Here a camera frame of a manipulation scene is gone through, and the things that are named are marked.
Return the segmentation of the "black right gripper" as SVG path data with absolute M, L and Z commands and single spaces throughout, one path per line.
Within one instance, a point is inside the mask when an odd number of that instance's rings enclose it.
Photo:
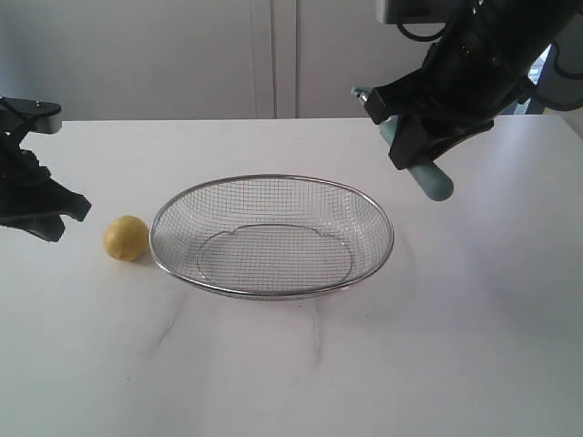
M 395 167 L 435 161 L 494 126 L 493 119 L 465 125 L 428 118 L 432 101 L 468 119 L 494 117 L 523 98 L 548 103 L 527 73 L 576 14 L 575 1 L 463 2 L 421 68 L 368 94 L 375 124 L 398 116 L 388 154 Z

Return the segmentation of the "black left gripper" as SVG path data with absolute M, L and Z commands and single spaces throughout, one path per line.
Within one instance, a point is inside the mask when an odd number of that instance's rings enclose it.
M 20 147 L 26 136 L 1 132 L 1 226 L 23 230 L 47 242 L 65 232 L 59 215 L 83 221 L 91 203 L 54 180 L 36 155 Z

